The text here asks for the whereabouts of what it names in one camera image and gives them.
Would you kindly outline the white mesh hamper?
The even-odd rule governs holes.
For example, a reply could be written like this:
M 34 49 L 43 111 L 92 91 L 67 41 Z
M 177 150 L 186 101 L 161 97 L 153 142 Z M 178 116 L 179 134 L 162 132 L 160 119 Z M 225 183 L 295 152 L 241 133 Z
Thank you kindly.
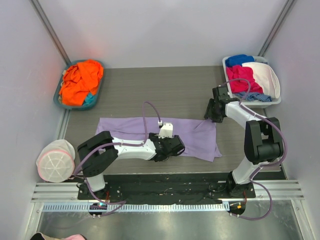
M 75 149 L 67 140 L 55 140 L 39 154 L 36 160 L 38 174 L 46 182 L 64 182 L 73 175 L 75 157 Z

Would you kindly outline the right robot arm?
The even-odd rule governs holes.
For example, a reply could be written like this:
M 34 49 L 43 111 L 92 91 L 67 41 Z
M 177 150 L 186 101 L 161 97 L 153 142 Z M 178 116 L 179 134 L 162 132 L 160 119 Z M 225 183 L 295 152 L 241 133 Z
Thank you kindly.
M 228 174 L 225 186 L 230 197 L 242 198 L 251 194 L 252 180 L 261 168 L 284 156 L 280 122 L 275 117 L 262 116 L 243 105 L 239 99 L 230 97 L 226 86 L 215 87 L 212 93 L 213 98 L 208 102 L 204 118 L 214 123 L 222 123 L 224 118 L 230 118 L 245 130 L 245 157 Z

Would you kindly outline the grey laundry basket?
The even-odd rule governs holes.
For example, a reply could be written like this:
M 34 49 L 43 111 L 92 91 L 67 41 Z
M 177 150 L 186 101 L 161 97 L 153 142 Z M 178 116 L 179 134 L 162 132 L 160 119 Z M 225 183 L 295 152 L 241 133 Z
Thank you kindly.
M 261 56 L 253 56 L 254 57 L 254 62 L 257 62 L 257 63 L 264 63 L 264 64 L 267 64 L 268 65 L 268 61 L 264 58 L 264 57 L 261 57 Z M 226 64 L 225 64 L 225 60 L 229 58 L 229 56 L 226 56 L 223 58 L 222 60 L 222 65 L 223 65 L 223 69 L 224 69 L 224 74 L 225 74 L 225 79 L 226 79 L 226 82 L 227 82 L 227 89 L 228 89 L 228 92 L 229 92 L 229 95 L 232 97 L 232 98 L 238 98 L 240 99 L 240 97 L 236 96 L 236 93 L 232 93 L 231 91 L 231 88 L 230 88 L 230 82 L 232 81 L 236 81 L 235 79 L 233 80 L 229 80 L 228 79 L 228 76 L 227 76 L 227 73 L 226 73 Z M 250 83 L 248 83 L 248 91 L 250 92 Z M 246 105 L 247 107 L 249 108 L 261 108 L 261 109 L 265 109 L 267 108 L 268 106 L 270 105 L 276 105 L 276 104 L 279 104 L 281 102 L 281 95 L 279 98 L 272 98 L 272 102 L 262 102 L 262 101 L 258 101 L 258 100 L 255 100 L 255 101 L 246 101 L 246 100 L 243 100 L 242 103 L 244 105 Z

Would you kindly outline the pink t-shirt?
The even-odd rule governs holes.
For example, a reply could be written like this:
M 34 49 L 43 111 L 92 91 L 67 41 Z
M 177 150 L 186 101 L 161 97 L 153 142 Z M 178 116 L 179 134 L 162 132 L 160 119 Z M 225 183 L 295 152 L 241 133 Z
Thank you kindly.
M 248 82 L 250 83 L 250 92 L 263 93 L 263 88 L 254 79 L 254 73 L 250 67 L 240 65 L 227 67 L 226 74 L 229 80 L 235 80 L 229 83 L 233 94 L 247 92 L 249 89 Z

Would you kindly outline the pink cloth at bottom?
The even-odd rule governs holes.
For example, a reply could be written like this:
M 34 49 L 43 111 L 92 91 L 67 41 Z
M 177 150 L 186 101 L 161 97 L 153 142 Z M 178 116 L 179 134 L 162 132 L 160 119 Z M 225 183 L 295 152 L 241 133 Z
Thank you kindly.
M 65 237 L 56 237 L 53 235 L 46 235 L 42 232 L 36 232 L 30 238 L 30 240 L 87 240 L 82 234 L 73 234 Z

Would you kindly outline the white t-shirt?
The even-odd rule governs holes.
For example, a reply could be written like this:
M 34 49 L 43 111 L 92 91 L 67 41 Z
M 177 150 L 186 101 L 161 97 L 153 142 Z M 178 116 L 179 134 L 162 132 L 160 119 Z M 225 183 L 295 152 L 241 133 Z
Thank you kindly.
M 279 79 L 274 70 L 265 63 L 247 62 L 243 63 L 242 67 L 252 69 L 255 82 L 261 86 L 263 93 L 270 96 L 272 99 L 278 99 L 281 95 L 281 87 Z

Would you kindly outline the lavender t-shirt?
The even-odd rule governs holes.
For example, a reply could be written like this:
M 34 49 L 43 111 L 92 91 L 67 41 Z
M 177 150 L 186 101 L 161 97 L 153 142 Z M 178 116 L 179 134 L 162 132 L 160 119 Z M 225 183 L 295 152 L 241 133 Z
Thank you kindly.
M 173 134 L 185 145 L 184 157 L 194 157 L 213 162 L 222 157 L 217 145 L 216 124 L 210 120 L 163 117 L 164 123 L 173 124 Z M 142 117 L 100 118 L 96 134 L 109 131 L 112 137 L 123 140 L 144 140 L 145 129 Z

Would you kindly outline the blue t-shirt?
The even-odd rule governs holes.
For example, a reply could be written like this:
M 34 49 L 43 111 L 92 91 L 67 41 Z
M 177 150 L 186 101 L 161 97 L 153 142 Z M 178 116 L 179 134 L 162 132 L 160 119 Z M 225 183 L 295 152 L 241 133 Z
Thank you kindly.
M 255 59 L 251 55 L 246 55 L 246 54 L 239 54 L 239 55 L 234 55 L 230 56 L 225 60 L 225 65 L 227 67 L 233 67 L 236 65 L 242 65 L 244 63 L 249 63 L 249 62 L 254 62 Z

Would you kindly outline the blue checked shirt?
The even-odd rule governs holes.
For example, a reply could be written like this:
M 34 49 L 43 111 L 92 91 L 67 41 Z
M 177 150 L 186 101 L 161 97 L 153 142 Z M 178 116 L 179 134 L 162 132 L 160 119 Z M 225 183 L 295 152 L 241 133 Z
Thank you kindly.
M 260 102 L 272 102 L 272 98 L 269 95 L 263 94 L 263 93 L 259 93 L 259 92 L 239 92 L 235 94 L 237 97 L 240 97 L 241 99 L 244 99 L 246 101 L 249 102 L 253 102 L 253 101 L 260 101 Z

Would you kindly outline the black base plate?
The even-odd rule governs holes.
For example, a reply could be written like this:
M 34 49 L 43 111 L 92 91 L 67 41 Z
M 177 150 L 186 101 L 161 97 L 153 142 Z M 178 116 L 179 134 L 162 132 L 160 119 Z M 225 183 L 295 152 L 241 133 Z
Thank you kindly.
M 119 202 L 160 197 L 180 200 L 254 199 L 252 183 L 235 184 L 230 173 L 153 173 L 104 175 L 102 189 L 92 191 L 100 200 Z

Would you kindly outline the teal t-shirt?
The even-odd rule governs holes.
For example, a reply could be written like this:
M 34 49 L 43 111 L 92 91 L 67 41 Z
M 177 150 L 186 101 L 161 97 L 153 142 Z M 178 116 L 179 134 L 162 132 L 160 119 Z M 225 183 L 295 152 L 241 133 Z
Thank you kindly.
M 96 95 L 93 95 L 91 92 L 87 94 L 83 101 L 83 106 L 91 105 L 96 100 Z

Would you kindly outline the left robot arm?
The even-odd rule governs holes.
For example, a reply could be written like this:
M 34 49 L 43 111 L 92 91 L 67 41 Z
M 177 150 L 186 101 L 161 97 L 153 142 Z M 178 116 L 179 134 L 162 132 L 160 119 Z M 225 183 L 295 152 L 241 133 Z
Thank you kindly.
M 104 171 L 114 161 L 141 159 L 163 162 L 184 151 L 185 145 L 178 135 L 160 137 L 150 132 L 143 140 L 126 140 L 102 131 L 77 147 L 80 164 L 74 173 L 83 173 L 89 194 L 100 200 L 107 192 Z

